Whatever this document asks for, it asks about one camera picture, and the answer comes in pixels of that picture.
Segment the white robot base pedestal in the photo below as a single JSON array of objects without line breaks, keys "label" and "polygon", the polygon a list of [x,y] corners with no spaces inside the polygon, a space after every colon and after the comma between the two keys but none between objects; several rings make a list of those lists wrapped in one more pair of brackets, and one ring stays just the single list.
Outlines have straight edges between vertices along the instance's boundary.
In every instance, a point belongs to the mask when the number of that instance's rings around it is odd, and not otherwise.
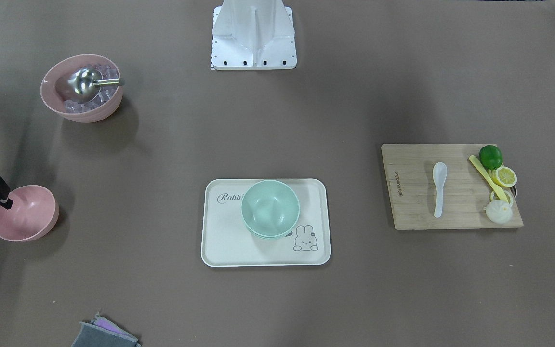
[{"label": "white robot base pedestal", "polygon": [[213,10],[212,34],[211,69],[297,66],[293,11],[281,0],[225,0]]}]

